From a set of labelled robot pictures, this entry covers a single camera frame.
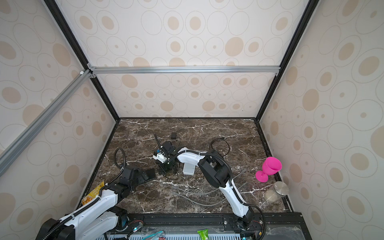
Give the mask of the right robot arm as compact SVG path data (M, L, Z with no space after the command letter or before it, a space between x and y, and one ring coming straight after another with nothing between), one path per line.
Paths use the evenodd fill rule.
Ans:
M170 141L158 144L158 149L153 153L153 159L164 173L174 169L177 163L192 168L199 167L208 183L219 189L229 202L238 224L244 230L256 222L254 219L256 209L261 219L258 221L264 230L266 220L262 210L254 205L246 203L234 182L234 176L230 165L217 151L210 149L207 152L198 152L188 148L176 148Z

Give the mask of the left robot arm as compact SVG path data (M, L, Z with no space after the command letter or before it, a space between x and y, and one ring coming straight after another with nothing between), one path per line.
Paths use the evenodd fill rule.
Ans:
M122 148L114 152L114 163L119 174L103 186L96 197L76 211L59 220L48 219L41 226L37 240L93 240L112 229L129 228L127 211L118 207L137 186L156 179L156 170L143 170L128 165Z

